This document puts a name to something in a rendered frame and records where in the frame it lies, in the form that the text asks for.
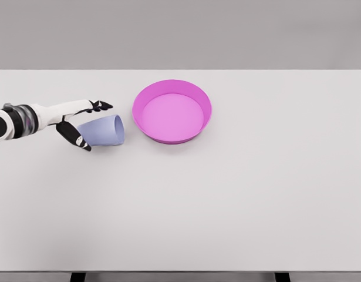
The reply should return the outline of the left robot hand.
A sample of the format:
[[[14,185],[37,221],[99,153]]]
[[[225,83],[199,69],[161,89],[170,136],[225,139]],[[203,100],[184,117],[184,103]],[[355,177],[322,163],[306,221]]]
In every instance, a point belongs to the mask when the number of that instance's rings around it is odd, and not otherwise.
[[[113,105],[102,100],[76,100],[51,106],[52,117],[48,125],[55,125],[57,132],[70,144],[90,152],[91,146],[68,119],[83,112],[92,113],[112,109]]]

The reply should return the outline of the lavender cup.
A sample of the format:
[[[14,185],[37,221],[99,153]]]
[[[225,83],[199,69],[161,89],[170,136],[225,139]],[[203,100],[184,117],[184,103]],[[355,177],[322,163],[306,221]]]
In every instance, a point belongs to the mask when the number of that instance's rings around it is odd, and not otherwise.
[[[124,126],[119,115],[91,120],[79,125],[77,129],[91,146],[122,145],[125,140]]]

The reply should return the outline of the pink plate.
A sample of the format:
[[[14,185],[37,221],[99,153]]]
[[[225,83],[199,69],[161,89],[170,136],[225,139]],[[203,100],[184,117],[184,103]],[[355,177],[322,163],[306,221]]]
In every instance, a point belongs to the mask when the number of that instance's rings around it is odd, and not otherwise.
[[[197,85],[167,79],[140,91],[133,102],[132,116],[148,137],[176,145],[195,138],[206,128],[212,116],[212,103]]]

